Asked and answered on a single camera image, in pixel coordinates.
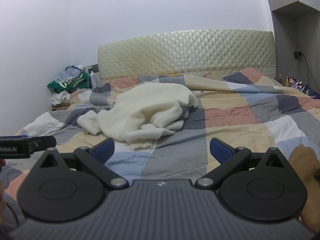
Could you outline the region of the patchwork plaid duvet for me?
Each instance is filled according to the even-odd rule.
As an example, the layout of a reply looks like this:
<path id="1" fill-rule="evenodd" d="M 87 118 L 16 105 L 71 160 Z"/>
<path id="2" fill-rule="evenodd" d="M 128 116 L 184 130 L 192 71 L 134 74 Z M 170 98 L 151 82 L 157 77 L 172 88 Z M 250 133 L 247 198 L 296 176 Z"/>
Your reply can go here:
<path id="1" fill-rule="evenodd" d="M 67 110 L 47 112 L 21 130 L 28 136 L 52 135 L 61 153 L 102 142 L 77 124 L 88 111 L 111 109 L 117 96 L 145 83 L 180 83 L 197 97 L 183 127 L 159 139 L 152 149 L 134 151 L 116 142 L 106 167 L 128 181 L 135 179 L 197 180 L 216 168 L 209 142 L 218 138 L 231 146 L 263 152 L 276 146 L 286 157 L 298 145 L 319 151 L 319 101 L 281 86 L 253 68 L 220 80 L 205 77 L 137 76 L 113 80 L 96 89 L 81 89 L 71 96 Z"/>

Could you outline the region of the cardboard box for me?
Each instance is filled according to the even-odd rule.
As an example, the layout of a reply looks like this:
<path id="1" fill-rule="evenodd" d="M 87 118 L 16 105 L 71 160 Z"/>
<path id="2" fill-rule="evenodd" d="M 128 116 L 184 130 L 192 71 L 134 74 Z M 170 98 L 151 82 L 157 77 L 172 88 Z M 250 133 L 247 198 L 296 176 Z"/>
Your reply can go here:
<path id="1" fill-rule="evenodd" d="M 52 105 L 52 111 L 67 110 L 69 109 L 70 105 L 71 104 L 69 101 L 57 104 L 55 106 Z"/>

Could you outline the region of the white crumpled cloth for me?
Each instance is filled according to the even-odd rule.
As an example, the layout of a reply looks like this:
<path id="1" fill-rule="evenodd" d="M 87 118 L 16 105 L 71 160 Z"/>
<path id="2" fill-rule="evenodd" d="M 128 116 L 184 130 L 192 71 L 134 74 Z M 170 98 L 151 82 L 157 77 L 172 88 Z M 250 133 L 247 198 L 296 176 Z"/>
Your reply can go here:
<path id="1" fill-rule="evenodd" d="M 60 105 L 70 101 L 71 94 L 67 91 L 62 91 L 61 93 L 54 93 L 51 97 L 51 103 L 53 106 Z"/>

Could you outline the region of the brown garment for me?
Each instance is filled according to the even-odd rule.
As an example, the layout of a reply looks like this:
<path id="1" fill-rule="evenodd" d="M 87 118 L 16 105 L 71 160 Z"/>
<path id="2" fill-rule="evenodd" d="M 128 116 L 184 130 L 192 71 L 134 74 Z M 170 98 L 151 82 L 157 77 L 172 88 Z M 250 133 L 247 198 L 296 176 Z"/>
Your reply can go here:
<path id="1" fill-rule="evenodd" d="M 303 222 L 319 232 L 319 160 L 315 151 L 302 144 L 289 157 L 289 163 L 307 190 L 307 201 L 301 214 Z"/>

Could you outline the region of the green printed bag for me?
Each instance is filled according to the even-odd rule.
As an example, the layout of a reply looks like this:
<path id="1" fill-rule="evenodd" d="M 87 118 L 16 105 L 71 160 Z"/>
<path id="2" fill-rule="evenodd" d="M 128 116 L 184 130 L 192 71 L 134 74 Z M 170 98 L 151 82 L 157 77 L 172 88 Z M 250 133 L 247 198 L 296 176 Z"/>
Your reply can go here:
<path id="1" fill-rule="evenodd" d="M 86 73 L 81 73 L 79 76 L 67 80 L 67 81 L 57 81 L 54 80 L 47 85 L 47 88 L 53 93 L 61 93 L 66 91 L 69 94 L 72 94 L 78 89 L 83 88 L 92 88 L 90 77 Z"/>

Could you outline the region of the tissue pack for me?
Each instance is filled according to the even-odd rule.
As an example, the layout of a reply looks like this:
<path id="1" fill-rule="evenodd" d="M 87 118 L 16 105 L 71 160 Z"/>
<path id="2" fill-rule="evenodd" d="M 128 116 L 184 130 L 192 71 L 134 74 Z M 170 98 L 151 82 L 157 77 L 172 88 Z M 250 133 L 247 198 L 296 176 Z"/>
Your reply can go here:
<path id="1" fill-rule="evenodd" d="M 74 79 L 83 72 L 84 67 L 83 64 L 66 67 L 65 70 L 58 73 L 58 78 L 64 81 Z"/>

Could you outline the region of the small bottles on nightstand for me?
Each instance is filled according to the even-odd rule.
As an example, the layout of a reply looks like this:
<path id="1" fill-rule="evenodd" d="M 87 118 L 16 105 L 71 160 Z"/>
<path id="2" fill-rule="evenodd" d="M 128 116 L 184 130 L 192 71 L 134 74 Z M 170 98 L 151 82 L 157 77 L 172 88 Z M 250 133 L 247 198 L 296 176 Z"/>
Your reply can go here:
<path id="1" fill-rule="evenodd" d="M 282 74 L 279 74 L 278 76 L 278 82 L 283 84 L 285 87 L 291 87 L 295 89 L 302 89 L 302 81 L 299 81 L 295 75 L 290 74 L 287 76 L 283 76 Z"/>

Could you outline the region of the cream quilted headboard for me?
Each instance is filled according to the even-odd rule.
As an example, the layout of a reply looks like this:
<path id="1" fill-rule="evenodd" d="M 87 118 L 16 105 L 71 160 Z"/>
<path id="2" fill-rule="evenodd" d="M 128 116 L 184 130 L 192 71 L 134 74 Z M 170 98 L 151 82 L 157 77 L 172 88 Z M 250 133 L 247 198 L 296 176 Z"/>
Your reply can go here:
<path id="1" fill-rule="evenodd" d="M 98 67 L 105 81 L 139 75 L 233 74 L 247 67 L 274 79 L 276 45 L 270 31 L 173 31 L 102 44 Z"/>

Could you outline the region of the grey wardrobe cabinet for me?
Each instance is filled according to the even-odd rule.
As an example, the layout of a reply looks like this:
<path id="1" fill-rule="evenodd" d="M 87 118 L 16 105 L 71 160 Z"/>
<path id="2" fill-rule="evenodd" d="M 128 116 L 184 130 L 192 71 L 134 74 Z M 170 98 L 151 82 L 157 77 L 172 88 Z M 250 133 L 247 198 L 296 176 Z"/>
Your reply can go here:
<path id="1" fill-rule="evenodd" d="M 319 92 L 319 0 L 268 0 L 279 74 L 293 74 Z M 302 53 L 298 60 L 293 52 Z"/>

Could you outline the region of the black wall charger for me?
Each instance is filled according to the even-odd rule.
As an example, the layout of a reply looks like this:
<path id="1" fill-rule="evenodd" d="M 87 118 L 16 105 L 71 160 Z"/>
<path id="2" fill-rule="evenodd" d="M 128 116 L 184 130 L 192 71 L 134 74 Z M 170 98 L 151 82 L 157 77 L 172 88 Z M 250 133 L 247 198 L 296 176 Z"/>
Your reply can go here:
<path id="1" fill-rule="evenodd" d="M 294 59 L 298 60 L 301 57 L 302 53 L 300 51 L 294 51 L 293 55 L 294 55 Z"/>

